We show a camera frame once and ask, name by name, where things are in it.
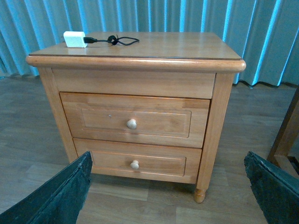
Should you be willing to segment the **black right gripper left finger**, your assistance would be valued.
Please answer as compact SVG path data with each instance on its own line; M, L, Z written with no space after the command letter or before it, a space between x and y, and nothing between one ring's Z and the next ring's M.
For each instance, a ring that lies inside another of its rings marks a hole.
M91 153L85 152L45 184L0 215L2 224L74 224L91 185Z

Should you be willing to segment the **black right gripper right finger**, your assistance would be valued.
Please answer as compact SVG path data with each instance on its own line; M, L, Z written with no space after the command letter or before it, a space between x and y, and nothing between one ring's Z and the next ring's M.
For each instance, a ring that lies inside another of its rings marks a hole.
M254 152L244 158L251 190L269 224L299 222L299 180Z

